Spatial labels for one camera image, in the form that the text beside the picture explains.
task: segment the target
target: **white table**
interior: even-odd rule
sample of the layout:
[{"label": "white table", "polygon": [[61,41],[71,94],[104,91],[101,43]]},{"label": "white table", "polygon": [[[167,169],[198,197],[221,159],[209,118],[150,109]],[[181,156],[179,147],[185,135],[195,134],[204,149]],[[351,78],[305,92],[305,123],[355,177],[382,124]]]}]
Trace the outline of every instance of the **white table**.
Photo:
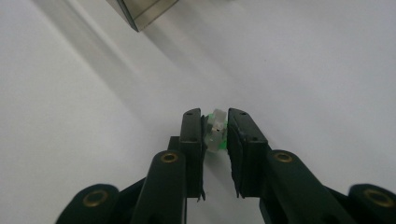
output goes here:
[{"label": "white table", "polygon": [[[181,0],[136,33],[105,0],[0,3],[0,223],[124,189],[201,107],[246,110],[327,185],[396,192],[396,2]],[[226,152],[188,223],[263,223]]]}]

